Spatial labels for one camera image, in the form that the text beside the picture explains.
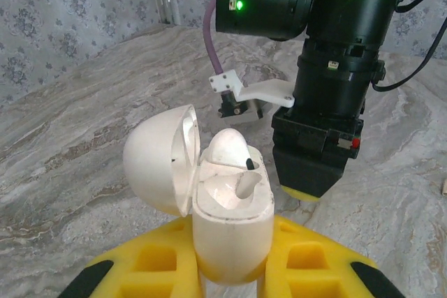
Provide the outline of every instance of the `white bracket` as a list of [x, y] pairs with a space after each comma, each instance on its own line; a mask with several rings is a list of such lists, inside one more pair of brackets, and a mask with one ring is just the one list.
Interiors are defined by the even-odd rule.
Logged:
[[295, 102], [293, 83], [285, 80], [266, 80], [244, 87], [236, 71], [230, 70], [210, 77], [210, 84], [214, 92], [232, 91], [237, 102], [258, 99], [287, 108]]

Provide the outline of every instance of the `floral wallpaper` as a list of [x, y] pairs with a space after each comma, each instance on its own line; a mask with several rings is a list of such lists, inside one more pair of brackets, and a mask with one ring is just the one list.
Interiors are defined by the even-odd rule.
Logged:
[[[200, 27], [208, 1], [177, 0], [181, 23]], [[409, 13], [395, 13], [382, 49], [400, 54], [425, 56], [446, 16], [447, 0], [425, 0]], [[438, 46], [435, 57], [447, 59], [447, 35]]]
[[159, 22], [156, 0], [0, 0], [0, 108]]

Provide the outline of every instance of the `open lid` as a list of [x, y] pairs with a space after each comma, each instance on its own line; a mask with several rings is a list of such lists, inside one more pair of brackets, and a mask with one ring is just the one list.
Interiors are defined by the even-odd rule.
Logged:
[[124, 171], [133, 192], [156, 209], [186, 216], [191, 207], [200, 137], [193, 105], [142, 122], [124, 145]]

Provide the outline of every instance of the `marble surface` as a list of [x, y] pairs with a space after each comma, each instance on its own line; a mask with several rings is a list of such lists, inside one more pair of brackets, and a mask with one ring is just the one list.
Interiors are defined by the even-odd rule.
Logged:
[[[246, 83], [293, 80], [302, 43], [215, 34]], [[384, 54], [394, 82], [421, 59]], [[127, 186], [122, 149], [142, 120], [193, 103], [203, 147], [226, 125], [201, 33], [157, 27], [0, 110], [0, 297], [56, 297], [94, 256], [172, 217]], [[264, 155], [277, 213], [375, 260], [408, 298], [447, 297], [447, 62], [368, 93], [362, 148], [318, 204], [279, 189], [270, 118], [238, 126]], [[210, 297], [255, 297], [254, 285]]]

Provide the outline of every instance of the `purple cable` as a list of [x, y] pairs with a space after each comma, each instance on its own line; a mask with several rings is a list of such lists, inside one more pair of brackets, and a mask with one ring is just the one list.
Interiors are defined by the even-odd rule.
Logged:
[[210, 58], [214, 72], [216, 75], [220, 75], [224, 72], [211, 39], [211, 17], [215, 9], [216, 0], [211, 0], [203, 16], [203, 40], [205, 41], [205, 47], [207, 48], [208, 57]]

